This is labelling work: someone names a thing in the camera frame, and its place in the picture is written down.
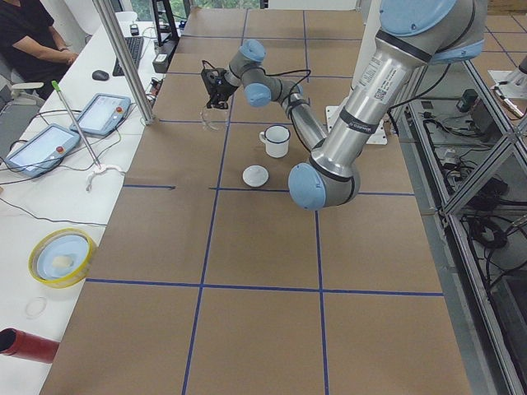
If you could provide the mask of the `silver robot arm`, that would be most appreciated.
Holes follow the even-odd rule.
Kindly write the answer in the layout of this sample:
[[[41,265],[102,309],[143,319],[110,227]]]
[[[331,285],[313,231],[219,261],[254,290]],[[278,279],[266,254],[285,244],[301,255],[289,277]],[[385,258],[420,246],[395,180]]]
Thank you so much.
[[[201,71],[208,108],[226,108],[239,87],[254,107],[281,105],[310,153],[288,177],[292,200],[307,210],[343,205],[357,195],[355,160],[416,68],[469,60],[483,50],[485,1],[383,1],[379,16],[375,53],[329,132],[298,84],[264,71],[266,51],[256,39],[246,40],[227,67]]]

